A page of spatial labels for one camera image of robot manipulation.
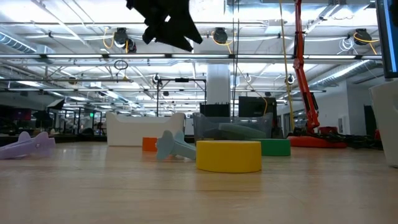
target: wooden table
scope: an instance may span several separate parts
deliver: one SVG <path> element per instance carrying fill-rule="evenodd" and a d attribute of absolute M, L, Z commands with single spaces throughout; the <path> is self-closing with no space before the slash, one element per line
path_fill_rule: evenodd
<path fill-rule="evenodd" d="M 382 151 L 293 149 L 262 172 L 219 174 L 139 148 L 58 144 L 0 161 L 0 223 L 398 223 L 398 169 Z"/>

